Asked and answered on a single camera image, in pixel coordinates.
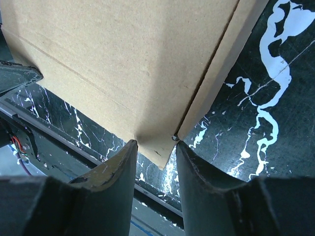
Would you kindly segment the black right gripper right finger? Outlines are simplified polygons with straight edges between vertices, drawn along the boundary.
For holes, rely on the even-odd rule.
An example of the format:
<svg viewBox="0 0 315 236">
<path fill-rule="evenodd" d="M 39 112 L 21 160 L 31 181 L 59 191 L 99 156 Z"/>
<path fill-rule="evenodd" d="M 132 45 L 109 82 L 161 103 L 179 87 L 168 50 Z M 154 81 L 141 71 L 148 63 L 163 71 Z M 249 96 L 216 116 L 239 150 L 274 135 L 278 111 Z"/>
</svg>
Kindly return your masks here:
<svg viewBox="0 0 315 236">
<path fill-rule="evenodd" d="M 176 157 L 186 235 L 314 235 L 314 178 L 245 182 L 205 161 L 184 142 L 177 143 Z"/>
</svg>

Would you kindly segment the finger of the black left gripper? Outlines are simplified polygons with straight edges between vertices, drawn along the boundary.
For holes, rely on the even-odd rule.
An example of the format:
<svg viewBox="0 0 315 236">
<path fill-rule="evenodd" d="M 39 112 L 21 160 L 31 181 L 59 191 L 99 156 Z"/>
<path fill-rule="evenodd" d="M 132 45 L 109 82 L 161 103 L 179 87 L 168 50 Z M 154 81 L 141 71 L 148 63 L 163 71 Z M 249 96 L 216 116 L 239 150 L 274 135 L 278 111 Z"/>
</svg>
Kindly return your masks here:
<svg viewBox="0 0 315 236">
<path fill-rule="evenodd" d="M 6 93 L 43 79 L 42 73 L 34 67 L 9 61 L 0 61 L 0 94 Z"/>
</svg>

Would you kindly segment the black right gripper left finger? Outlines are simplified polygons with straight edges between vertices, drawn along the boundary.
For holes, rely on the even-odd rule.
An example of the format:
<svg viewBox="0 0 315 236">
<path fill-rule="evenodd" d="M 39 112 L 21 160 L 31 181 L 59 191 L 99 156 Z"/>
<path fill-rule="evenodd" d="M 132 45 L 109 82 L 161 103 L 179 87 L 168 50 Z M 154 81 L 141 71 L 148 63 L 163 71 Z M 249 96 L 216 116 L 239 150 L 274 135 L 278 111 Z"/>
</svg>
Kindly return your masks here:
<svg viewBox="0 0 315 236">
<path fill-rule="evenodd" d="M 127 236 L 137 150 L 137 142 L 130 140 L 69 183 L 48 176 L 2 176 L 1 235 Z"/>
</svg>

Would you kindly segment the brown cardboard box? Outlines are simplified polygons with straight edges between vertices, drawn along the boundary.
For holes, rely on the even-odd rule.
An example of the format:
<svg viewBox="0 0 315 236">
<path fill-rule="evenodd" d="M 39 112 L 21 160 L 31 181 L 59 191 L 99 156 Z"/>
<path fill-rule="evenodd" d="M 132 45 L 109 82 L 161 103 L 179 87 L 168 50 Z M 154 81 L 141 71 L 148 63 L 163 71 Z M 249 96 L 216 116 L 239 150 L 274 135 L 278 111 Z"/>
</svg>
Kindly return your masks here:
<svg viewBox="0 0 315 236">
<path fill-rule="evenodd" d="M 2 31 L 39 84 L 160 169 L 209 111 L 265 0 L 3 0 Z"/>
</svg>

